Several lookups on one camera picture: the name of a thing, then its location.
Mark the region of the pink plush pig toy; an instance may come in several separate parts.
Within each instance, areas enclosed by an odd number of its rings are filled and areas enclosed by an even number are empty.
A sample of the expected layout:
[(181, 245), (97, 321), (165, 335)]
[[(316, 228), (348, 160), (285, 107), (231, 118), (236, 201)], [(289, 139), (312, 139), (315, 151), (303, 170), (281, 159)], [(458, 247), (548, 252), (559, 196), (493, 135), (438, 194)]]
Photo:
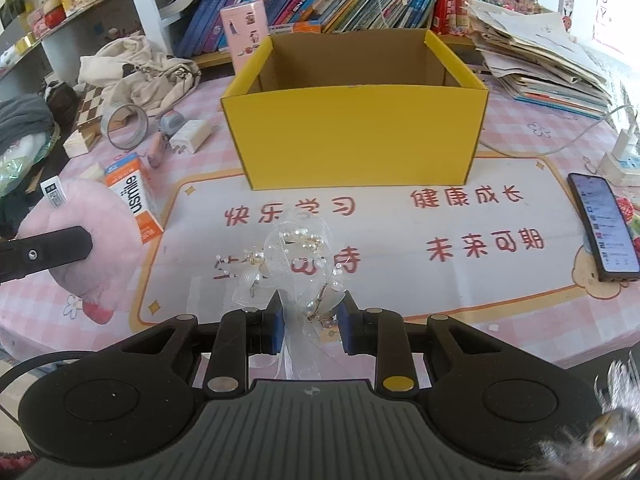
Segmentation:
[(53, 177), (20, 224), (20, 240), (39, 237), (52, 248), (49, 273), (81, 300), (87, 318), (111, 321), (142, 252), (141, 234), (125, 202), (105, 184)]

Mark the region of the pearl ribbon hair accessory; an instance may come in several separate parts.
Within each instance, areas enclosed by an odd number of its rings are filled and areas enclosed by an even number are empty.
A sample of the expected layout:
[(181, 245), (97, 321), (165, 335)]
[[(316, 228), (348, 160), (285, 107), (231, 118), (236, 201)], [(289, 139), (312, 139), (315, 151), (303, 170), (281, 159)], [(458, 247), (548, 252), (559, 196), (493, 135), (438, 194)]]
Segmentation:
[(334, 260), (326, 222), (305, 209), (289, 209), (263, 242), (239, 260), (217, 256), (224, 278), (234, 281), (231, 301), (245, 309), (272, 297), (282, 304), (284, 335), (278, 374), (286, 379), (343, 379), (349, 376), (337, 351), (321, 340), (334, 309), (346, 297), (346, 272)]

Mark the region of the usmile white orange box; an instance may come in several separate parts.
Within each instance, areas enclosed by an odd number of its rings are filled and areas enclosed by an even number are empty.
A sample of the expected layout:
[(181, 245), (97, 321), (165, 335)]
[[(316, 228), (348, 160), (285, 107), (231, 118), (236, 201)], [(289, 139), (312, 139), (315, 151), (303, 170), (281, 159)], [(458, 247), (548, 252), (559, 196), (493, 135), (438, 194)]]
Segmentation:
[(163, 234), (164, 228), (158, 220), (148, 172), (136, 152), (131, 152), (108, 166), (105, 183), (134, 216), (143, 244)]

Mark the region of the pink utility knife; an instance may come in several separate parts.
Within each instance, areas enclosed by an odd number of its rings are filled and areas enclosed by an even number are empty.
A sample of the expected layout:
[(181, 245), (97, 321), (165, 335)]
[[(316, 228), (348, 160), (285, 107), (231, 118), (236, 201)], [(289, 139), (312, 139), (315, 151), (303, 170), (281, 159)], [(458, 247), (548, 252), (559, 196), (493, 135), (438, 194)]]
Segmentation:
[(151, 168), (158, 168), (165, 157), (168, 147), (168, 137), (161, 131), (153, 134), (148, 151), (146, 152), (146, 160)]

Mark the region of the clear packing tape roll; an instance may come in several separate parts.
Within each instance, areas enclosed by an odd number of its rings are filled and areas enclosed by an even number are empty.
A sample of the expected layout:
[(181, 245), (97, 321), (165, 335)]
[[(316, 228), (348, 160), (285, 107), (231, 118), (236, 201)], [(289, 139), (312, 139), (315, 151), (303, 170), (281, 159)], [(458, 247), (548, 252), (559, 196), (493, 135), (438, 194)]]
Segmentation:
[(141, 107), (130, 103), (112, 104), (104, 108), (101, 134), (113, 148), (129, 152), (139, 146), (148, 134), (150, 120)]

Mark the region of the grey purple toy truck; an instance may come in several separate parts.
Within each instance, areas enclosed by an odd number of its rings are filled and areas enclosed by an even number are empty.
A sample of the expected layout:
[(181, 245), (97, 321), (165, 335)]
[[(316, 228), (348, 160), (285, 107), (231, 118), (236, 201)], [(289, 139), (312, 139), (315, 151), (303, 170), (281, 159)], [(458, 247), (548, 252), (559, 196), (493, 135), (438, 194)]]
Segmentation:
[(176, 110), (168, 110), (158, 120), (158, 128), (164, 136), (171, 138), (176, 132), (178, 132), (186, 123), (186, 118), (183, 114)]

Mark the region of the wooden chess board box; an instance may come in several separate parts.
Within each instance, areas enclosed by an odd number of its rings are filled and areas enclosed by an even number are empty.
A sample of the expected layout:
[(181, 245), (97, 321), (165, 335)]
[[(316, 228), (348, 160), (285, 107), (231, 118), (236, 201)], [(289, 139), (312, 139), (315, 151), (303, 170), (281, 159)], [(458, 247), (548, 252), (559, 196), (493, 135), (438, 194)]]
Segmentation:
[(63, 143), (69, 158), (89, 154), (102, 139), (101, 122), (110, 89), (87, 86), (76, 113), (72, 133)]

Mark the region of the grey folded blanket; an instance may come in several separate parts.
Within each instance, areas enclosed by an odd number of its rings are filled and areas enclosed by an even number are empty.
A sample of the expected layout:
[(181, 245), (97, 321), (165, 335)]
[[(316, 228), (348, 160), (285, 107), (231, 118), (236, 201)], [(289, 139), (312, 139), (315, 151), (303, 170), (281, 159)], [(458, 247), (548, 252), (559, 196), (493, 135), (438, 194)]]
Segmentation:
[(35, 133), (51, 133), (54, 118), (39, 94), (26, 93), (1, 102), (0, 153), (12, 144)]

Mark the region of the white desk mat with text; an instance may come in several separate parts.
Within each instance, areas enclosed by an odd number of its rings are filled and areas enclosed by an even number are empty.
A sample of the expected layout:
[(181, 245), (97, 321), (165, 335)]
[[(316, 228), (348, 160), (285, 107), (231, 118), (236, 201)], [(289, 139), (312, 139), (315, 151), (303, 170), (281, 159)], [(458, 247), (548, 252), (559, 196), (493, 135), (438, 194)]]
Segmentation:
[(136, 330), (180, 313), (218, 318), (240, 272), (290, 212), (329, 230), (326, 261), (363, 307), (471, 322), (620, 291), (598, 280), (582, 222), (541, 159), (477, 159), (462, 186), (254, 191), (239, 171), (183, 180), (167, 203), (130, 313)]

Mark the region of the cream canvas tote bag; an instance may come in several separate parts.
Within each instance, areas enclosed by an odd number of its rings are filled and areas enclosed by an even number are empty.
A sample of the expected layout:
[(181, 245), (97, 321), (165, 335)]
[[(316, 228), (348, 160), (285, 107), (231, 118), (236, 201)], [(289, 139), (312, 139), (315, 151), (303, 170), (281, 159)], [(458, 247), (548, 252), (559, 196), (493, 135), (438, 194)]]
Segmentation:
[(198, 88), (198, 64), (175, 58), (144, 35), (115, 39), (80, 58), (78, 84), (103, 90), (104, 106), (132, 104), (162, 116)]

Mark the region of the yellow cardboard box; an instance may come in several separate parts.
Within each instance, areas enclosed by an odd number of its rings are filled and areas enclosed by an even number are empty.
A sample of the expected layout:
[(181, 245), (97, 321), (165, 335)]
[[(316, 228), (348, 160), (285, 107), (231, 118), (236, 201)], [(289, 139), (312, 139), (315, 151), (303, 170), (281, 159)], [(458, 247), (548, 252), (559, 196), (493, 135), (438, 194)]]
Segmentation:
[(266, 38), (221, 105), (252, 188), (462, 185), (489, 92), (424, 29)]

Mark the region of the black smartphone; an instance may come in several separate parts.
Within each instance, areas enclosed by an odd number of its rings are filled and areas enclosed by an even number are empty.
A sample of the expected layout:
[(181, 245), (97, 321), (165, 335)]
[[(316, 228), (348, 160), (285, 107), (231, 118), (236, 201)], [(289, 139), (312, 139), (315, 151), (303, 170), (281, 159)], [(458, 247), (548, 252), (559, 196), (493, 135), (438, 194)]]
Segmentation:
[(637, 281), (636, 248), (608, 181), (571, 172), (567, 183), (589, 240), (599, 281)]

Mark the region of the white power strip charger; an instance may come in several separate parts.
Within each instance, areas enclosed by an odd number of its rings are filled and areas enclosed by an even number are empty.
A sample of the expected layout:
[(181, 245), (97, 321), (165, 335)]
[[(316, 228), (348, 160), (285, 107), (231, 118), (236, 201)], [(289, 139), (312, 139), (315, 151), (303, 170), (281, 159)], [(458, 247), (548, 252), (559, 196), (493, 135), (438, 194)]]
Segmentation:
[(604, 153), (598, 175), (619, 188), (640, 186), (639, 129), (630, 127), (618, 134), (611, 151)]

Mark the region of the pink sticker cylinder canister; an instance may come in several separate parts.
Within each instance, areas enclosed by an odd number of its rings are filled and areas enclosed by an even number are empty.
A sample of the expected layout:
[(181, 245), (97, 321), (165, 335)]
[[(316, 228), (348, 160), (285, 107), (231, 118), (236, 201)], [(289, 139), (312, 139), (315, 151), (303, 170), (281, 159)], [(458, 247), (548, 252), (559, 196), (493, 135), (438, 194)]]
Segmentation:
[(260, 43), (269, 36), (264, 2), (250, 0), (220, 11), (234, 72), (238, 74)]

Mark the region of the stack of papers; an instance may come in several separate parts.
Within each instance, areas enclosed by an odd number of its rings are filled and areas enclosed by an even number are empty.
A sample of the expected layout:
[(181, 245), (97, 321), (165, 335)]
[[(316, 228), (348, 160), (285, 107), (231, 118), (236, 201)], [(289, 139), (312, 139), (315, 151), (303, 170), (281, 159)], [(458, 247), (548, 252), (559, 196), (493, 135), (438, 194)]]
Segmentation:
[(469, 34), (514, 100), (598, 119), (613, 104), (605, 69), (570, 39), (557, 13), (521, 14), (471, 0)]

